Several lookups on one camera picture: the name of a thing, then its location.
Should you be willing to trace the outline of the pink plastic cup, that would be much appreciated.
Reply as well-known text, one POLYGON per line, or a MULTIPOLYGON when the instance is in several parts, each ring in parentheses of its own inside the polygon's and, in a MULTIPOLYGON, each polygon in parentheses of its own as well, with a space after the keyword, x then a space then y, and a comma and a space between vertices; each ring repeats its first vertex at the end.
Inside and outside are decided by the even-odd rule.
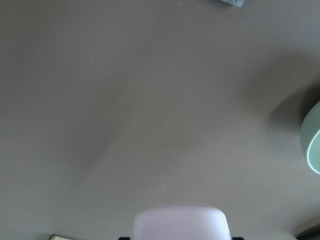
POLYGON ((166 204, 139 213, 132 240, 231 240, 225 214, 199 204, 166 204))

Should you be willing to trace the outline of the grey folded cloth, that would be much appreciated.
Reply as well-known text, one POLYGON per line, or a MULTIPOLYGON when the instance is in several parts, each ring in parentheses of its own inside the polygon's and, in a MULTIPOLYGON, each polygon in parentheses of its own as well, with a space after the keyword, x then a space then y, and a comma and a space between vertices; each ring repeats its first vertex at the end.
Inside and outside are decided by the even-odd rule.
POLYGON ((241 7, 246 0, 219 0, 219 1, 234 7, 241 7))

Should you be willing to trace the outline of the green bowl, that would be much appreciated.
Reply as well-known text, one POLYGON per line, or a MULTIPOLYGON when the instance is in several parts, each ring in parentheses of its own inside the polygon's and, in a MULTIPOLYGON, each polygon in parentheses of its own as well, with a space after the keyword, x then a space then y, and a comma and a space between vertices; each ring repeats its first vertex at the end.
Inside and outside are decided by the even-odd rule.
POLYGON ((320 174, 320 102, 305 116, 300 131, 300 145, 309 168, 320 174))

